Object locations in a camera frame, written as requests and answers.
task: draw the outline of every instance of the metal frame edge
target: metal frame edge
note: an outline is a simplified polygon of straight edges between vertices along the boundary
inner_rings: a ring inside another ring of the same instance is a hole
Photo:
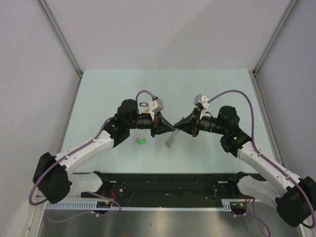
[[[269,116],[269,113],[268,113],[267,106],[265,104],[264,98],[262,96],[262,92],[261,92],[261,89],[260,89],[260,86],[259,86],[259,83],[258,83],[257,76],[253,72],[250,72],[250,71],[249,71],[249,75],[250,75],[250,79],[251,79],[251,83],[252,83],[255,95],[257,97],[257,101],[258,101],[258,104],[259,104],[259,109],[260,109],[260,112],[261,112],[261,115],[262,115],[262,118],[263,118],[264,125],[266,127],[266,131],[267,131],[267,134],[268,134],[270,145],[272,147],[273,155],[274,155],[275,159],[277,160],[277,162],[279,162],[280,164],[284,165],[283,164],[283,158],[282,158],[282,155],[280,153],[279,146],[277,144],[276,135],[274,133],[274,130],[273,130],[273,127],[272,127],[272,124],[271,124],[270,116]]]
[[[40,225],[44,217],[45,206],[46,203],[36,206],[27,237],[37,237],[39,235]]]
[[[271,38],[269,39],[269,42],[268,42],[266,48],[264,49],[263,54],[260,56],[260,59],[253,70],[255,75],[258,74],[259,70],[261,69],[262,64],[264,63],[264,61],[268,57],[272,47],[274,46],[276,40],[278,39],[278,37],[280,35],[282,29],[284,28],[284,26],[286,25],[286,23],[290,19],[292,12],[294,11],[295,7],[297,6],[297,4],[299,2],[300,2],[300,0],[291,0],[291,2],[288,4],[288,6],[287,6],[284,14],[282,15],[275,31],[273,32]]]
[[[69,58],[73,68],[75,69],[75,71],[77,72],[78,76],[80,78],[82,78],[82,70],[80,69],[80,66],[76,60],[76,58],[74,57],[74,54],[72,53],[64,34],[62,33],[62,31],[60,30],[60,27],[57,24],[57,21],[54,17],[54,15],[52,14],[46,0],[36,0],[39,4],[39,7],[42,9],[43,14],[45,15],[48,23],[50,24],[54,34],[56,35],[58,41],[60,42],[62,48],[64,49],[67,57]]]
[[[79,82],[77,84],[77,87],[76,87],[75,96],[74,96],[74,98],[72,100],[71,108],[70,108],[70,111],[69,111],[69,114],[68,114],[68,117],[67,117],[66,126],[65,126],[65,129],[63,131],[63,136],[62,136],[62,139],[61,139],[60,144],[59,144],[58,152],[61,152],[61,150],[63,148],[63,145],[64,145],[64,142],[65,142],[67,130],[68,130],[69,123],[70,123],[70,118],[71,118],[71,115],[73,114],[73,110],[74,110],[76,99],[77,99],[77,96],[78,96],[81,80],[82,80],[82,78],[80,78],[80,80],[79,80]]]

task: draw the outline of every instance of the white bracket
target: white bracket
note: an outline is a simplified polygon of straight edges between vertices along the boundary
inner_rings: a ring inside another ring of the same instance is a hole
[[[153,121],[155,114],[163,110],[163,101],[159,98],[156,98],[155,100],[152,100],[148,103],[149,106],[149,114],[151,115]]]
[[[207,112],[207,108],[208,108],[208,98],[205,95],[197,95],[194,98],[194,104],[201,109],[201,114],[200,114],[200,119],[205,115],[205,113]]]
[[[258,181],[248,175],[239,180],[237,187],[242,194],[254,197],[274,209],[277,208],[276,198],[280,198],[280,195],[268,182]]]

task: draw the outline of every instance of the white wall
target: white wall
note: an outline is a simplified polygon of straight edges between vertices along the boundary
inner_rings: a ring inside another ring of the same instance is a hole
[[[285,165],[316,179],[316,1],[300,1],[259,71]]]
[[[35,0],[0,1],[0,236],[56,153],[79,81]]]
[[[290,0],[47,0],[83,69],[253,69]]]

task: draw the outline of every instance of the orange wire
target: orange wire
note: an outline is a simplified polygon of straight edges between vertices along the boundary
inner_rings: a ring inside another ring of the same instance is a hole
[[[249,195],[247,195],[246,197],[247,197],[247,199],[249,199],[249,201],[247,201],[246,203],[250,203],[251,197]]]
[[[109,191],[111,192],[112,195],[114,195],[114,201],[115,201],[115,200],[117,199],[117,196],[116,196],[116,194],[114,193],[114,190],[113,190],[113,189],[110,189]]]

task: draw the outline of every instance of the light blue table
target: light blue table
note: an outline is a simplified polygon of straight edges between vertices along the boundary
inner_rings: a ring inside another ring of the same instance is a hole
[[[242,90],[254,106],[256,143],[272,156],[247,69],[87,70],[83,74],[62,150],[92,137],[105,119],[116,113],[124,99],[135,99],[137,92],[143,89],[164,102],[162,114],[171,124],[192,112],[193,99],[198,94],[210,99],[224,90]],[[140,96],[140,102],[149,100],[150,96]],[[236,93],[226,94],[211,103],[208,110],[216,117],[223,105],[236,107],[240,127],[250,135],[250,109],[244,97]],[[193,138],[180,132],[172,147],[167,148],[165,142],[169,135],[152,138],[148,130],[132,130],[122,144],[94,158],[77,172],[255,172],[246,163],[223,151],[220,135],[200,132],[197,138]],[[137,137],[146,138],[147,143],[137,145]]]

